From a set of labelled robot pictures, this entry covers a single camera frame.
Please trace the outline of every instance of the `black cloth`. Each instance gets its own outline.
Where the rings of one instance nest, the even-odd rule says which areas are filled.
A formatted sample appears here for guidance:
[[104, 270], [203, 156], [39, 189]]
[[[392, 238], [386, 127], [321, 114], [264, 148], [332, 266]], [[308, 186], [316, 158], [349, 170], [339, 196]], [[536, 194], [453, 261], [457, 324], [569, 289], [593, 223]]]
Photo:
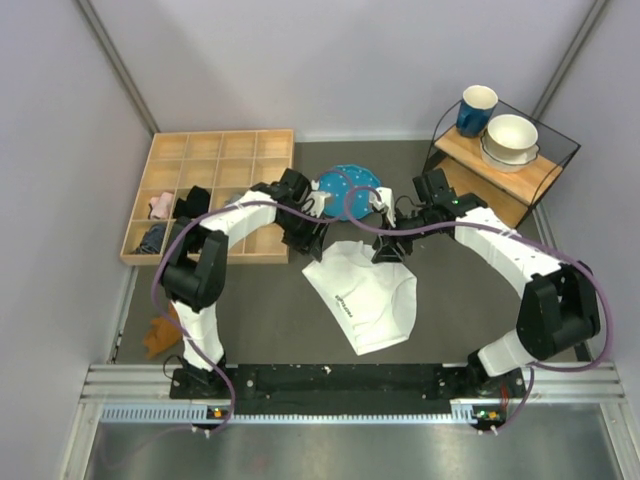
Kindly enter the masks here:
[[204, 188], [194, 186], [187, 194], [187, 199], [178, 198], [173, 209], [173, 218], [196, 218], [209, 211], [211, 194]]

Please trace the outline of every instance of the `brown glove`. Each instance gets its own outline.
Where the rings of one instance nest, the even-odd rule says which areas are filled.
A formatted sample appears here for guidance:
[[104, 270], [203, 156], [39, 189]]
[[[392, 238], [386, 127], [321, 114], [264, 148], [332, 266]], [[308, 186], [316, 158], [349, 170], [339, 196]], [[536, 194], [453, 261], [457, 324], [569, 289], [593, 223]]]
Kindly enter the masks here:
[[[178, 313], [173, 305], [169, 303], [169, 315], [178, 322]], [[143, 345], [148, 349], [147, 359], [173, 347], [182, 339], [182, 332], [164, 317], [156, 317], [151, 320], [151, 329], [142, 340]]]

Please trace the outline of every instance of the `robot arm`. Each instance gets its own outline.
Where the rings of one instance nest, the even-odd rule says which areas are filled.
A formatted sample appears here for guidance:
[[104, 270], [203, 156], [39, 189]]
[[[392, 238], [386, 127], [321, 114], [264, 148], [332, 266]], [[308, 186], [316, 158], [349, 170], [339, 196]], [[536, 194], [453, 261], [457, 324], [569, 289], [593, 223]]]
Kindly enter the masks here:
[[[308, 215], [319, 217], [327, 198], [326, 193], [313, 190], [303, 175], [287, 169], [279, 182], [255, 185], [234, 202], [239, 205], [267, 204], [254, 203], [209, 217], [187, 233], [169, 258], [161, 282], [180, 323], [191, 335], [184, 339], [184, 359], [190, 366], [211, 370], [189, 340], [215, 363], [224, 356], [218, 337], [216, 301], [224, 288], [228, 249], [258, 228], [276, 223], [284, 230], [282, 241], [285, 244], [320, 261], [327, 224], [282, 211], [273, 206], [273, 202], [296, 211], [306, 208]], [[187, 218], [176, 221], [169, 237], [170, 244], [189, 223]], [[197, 263], [187, 256], [194, 249], [201, 251]]]
[[[374, 208], [382, 213], [386, 229], [407, 230], [459, 220], [508, 232], [496, 235], [456, 226], [411, 236], [383, 235], [374, 243], [374, 263], [401, 262], [411, 254], [414, 240], [433, 233], [447, 233], [482, 256], [521, 297], [516, 328], [469, 355], [471, 384], [482, 388], [493, 378], [533, 361], [545, 360], [599, 332], [594, 289], [574, 267], [508, 238], [517, 232], [504, 225], [474, 194], [456, 196], [442, 170], [434, 170], [413, 181], [422, 206], [410, 215], [393, 208], [389, 189], [380, 189], [381, 199], [372, 201]], [[326, 198], [326, 193], [313, 190], [311, 182], [300, 173], [287, 170], [279, 182], [252, 187], [238, 203], [275, 201], [296, 211], [310, 205], [306, 212], [319, 217]], [[192, 336], [190, 340], [214, 362], [220, 362], [224, 356], [218, 338], [215, 302], [224, 287], [228, 248], [257, 228], [274, 222], [283, 228], [285, 244], [321, 260], [326, 223], [302, 219], [273, 205], [256, 205], [204, 220], [187, 234], [168, 261], [162, 275], [167, 296]], [[188, 223], [187, 219], [176, 222], [169, 239], [171, 243]], [[194, 246], [201, 248], [198, 263], [187, 256]], [[185, 341], [185, 359], [197, 369], [211, 370], [188, 341]]]
[[[414, 178], [423, 207], [403, 215], [396, 209], [396, 229], [403, 230], [457, 220], [482, 224], [504, 235], [456, 226], [439, 230], [471, 248], [495, 268], [521, 298], [516, 328], [469, 355], [470, 382], [480, 387], [516, 368], [546, 360], [594, 337], [600, 331], [596, 294], [590, 282], [573, 266], [563, 264], [539, 250], [513, 241], [518, 236], [493, 210], [473, 194], [457, 197], [442, 170]], [[381, 211], [393, 208], [382, 206]], [[387, 217], [383, 227], [393, 229]], [[402, 261], [412, 251], [411, 237], [378, 237], [373, 262]]]

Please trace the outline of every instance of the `gray floor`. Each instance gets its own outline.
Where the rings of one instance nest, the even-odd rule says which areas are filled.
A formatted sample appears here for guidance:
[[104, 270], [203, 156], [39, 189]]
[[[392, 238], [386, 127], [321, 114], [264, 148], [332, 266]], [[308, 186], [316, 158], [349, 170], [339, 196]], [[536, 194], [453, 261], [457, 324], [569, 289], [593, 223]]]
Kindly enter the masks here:
[[86, 480], [622, 479], [598, 406], [531, 405], [504, 434], [467, 425], [232, 425], [205, 440], [165, 425], [102, 425]]
[[[314, 178], [333, 165], [371, 169], [394, 194], [412, 195], [427, 142], [339, 142], [296, 145], [295, 167]], [[369, 219], [373, 224], [378, 219]], [[537, 238], [528, 219], [520, 229]], [[337, 240], [374, 238], [351, 224], [332, 226]], [[294, 253], [287, 265], [233, 265], [218, 302], [220, 337], [232, 363], [438, 363], [461, 362], [473, 350], [512, 329], [519, 299], [508, 283], [470, 250], [445, 236], [414, 245], [407, 267], [418, 278], [418, 318], [411, 338], [358, 357], [301, 270], [310, 259]], [[142, 338], [157, 314], [149, 299], [154, 269], [140, 268], [118, 363], [148, 363]], [[168, 353], [180, 353], [181, 346]], [[151, 363], [162, 362], [160, 355]], [[573, 351], [555, 360], [575, 360]]]

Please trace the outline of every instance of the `white plate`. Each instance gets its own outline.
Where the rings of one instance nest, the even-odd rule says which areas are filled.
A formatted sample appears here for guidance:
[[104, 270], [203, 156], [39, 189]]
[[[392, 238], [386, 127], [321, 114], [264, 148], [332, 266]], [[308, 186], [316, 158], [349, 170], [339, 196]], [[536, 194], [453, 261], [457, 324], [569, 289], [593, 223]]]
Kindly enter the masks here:
[[538, 158], [538, 146], [533, 145], [526, 152], [522, 153], [516, 158], [510, 158], [509, 160], [500, 159], [496, 155], [490, 153], [487, 150], [487, 145], [485, 143], [485, 136], [483, 135], [480, 139], [480, 143], [482, 145], [481, 153], [482, 160], [489, 165], [491, 168], [499, 170], [505, 173], [514, 173], [522, 170], [524, 167], [533, 162], [536, 158]]

